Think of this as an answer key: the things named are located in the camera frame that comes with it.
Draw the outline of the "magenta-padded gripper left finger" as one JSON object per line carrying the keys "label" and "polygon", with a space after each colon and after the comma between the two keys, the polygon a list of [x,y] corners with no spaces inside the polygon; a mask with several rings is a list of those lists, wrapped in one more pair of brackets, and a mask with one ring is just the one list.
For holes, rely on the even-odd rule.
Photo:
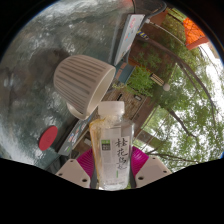
{"label": "magenta-padded gripper left finger", "polygon": [[97,174],[94,164],[93,151],[84,152],[77,159],[69,159],[56,173],[83,188],[95,189],[97,187]]}

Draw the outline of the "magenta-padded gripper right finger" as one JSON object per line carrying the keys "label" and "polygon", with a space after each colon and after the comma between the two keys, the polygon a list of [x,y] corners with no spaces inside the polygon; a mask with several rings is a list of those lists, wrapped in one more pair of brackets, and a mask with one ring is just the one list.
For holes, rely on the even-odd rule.
{"label": "magenta-padded gripper right finger", "polygon": [[136,147],[132,147],[130,161],[130,186],[132,189],[146,186],[170,175],[171,171],[157,156],[148,156]]}

